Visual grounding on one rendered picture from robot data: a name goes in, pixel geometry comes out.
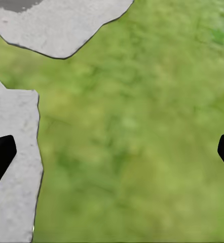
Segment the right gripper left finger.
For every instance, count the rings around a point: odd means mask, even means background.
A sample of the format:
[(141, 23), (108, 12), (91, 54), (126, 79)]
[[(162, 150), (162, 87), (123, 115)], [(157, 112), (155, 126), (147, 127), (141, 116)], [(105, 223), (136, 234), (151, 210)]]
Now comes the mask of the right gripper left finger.
[(13, 135), (0, 137), (0, 180), (17, 153)]

